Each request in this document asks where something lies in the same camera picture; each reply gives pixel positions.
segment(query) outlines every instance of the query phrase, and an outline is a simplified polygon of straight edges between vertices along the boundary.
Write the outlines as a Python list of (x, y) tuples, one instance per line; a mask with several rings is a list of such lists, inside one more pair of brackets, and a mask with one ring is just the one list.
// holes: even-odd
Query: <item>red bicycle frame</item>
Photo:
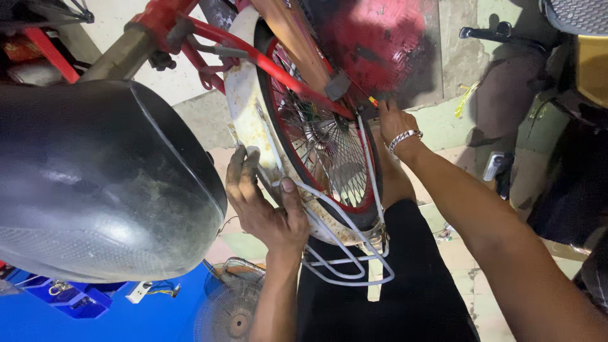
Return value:
[[(189, 13), (197, 4), (197, 0), (152, 0), (146, 5), (145, 10), (142, 13), (133, 18), (132, 22), (143, 25), (152, 32), (156, 39), (156, 46), (160, 50), (171, 54), (178, 54), (179, 51), (171, 49), (166, 44), (165, 39), (169, 31), (176, 25), (176, 20), (178, 18), (187, 18), (194, 23), (196, 35), (222, 44), (224, 47), (246, 51), (249, 54), (248, 60), (250, 62), (262, 68), (298, 95), (306, 97), (316, 104), (334, 111), (349, 120), (355, 120), (355, 116), (348, 108), (339, 103), (332, 102), (323, 94), (313, 91), (304, 83), (296, 80), (265, 56), (265, 54), (257, 51), (256, 48), (247, 44), (242, 39), (215, 26), (189, 17)], [(207, 66), (207, 63), (205, 63), (204, 59), (192, 44), (187, 40), (184, 40), (181, 44), (181, 51), (184, 52), (186, 57), (188, 57), (188, 60), (190, 60), (192, 65), (199, 71), (199, 76), (201, 77), (201, 82), (205, 89), (210, 89), (214, 86), (225, 94), (224, 82), (219, 76), (216, 74), (208, 75), (202, 72), (203, 68)]]

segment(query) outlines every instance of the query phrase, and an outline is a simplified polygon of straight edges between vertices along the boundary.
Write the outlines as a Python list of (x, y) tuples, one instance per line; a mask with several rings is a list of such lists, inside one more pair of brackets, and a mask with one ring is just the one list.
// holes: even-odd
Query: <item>man's hand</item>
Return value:
[(378, 112), (380, 113), (382, 140), (384, 140), (386, 146), (390, 145), (397, 135), (405, 131), (418, 129), (416, 118), (400, 110), (394, 98), (378, 102)]
[(281, 195), (285, 208), (273, 208), (257, 185), (260, 152), (254, 151), (244, 160), (246, 153), (245, 146), (240, 146), (226, 172), (226, 193), (241, 227), (268, 247), (267, 258), (299, 262), (310, 230), (300, 193), (291, 179), (284, 178)]

